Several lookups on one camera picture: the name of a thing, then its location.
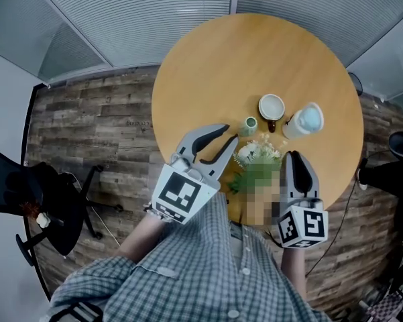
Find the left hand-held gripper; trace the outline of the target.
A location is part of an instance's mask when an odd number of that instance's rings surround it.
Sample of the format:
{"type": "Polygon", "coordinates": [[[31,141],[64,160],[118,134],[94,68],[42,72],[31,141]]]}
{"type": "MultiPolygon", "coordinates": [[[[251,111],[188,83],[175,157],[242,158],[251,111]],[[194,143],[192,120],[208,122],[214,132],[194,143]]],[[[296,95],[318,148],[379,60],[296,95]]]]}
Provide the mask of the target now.
{"type": "Polygon", "coordinates": [[[212,124],[189,131],[180,141],[168,164],[162,167],[151,199],[152,209],[161,217],[187,224],[221,188],[219,178],[239,143],[231,136],[212,160],[196,155],[222,136],[229,124],[212,124]]]}

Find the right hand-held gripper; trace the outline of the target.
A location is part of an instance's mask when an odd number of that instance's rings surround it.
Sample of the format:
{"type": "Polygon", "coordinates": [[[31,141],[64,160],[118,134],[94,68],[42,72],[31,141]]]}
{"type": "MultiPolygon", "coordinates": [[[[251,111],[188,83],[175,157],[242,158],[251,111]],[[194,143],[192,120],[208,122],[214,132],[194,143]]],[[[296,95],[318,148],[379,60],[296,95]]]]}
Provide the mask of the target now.
{"type": "Polygon", "coordinates": [[[319,180],[310,162],[298,151],[287,152],[286,194],[280,194],[277,221],[283,248],[311,248],[328,238],[328,212],[319,198],[319,180]],[[303,197],[294,197],[294,191],[303,197]]]}

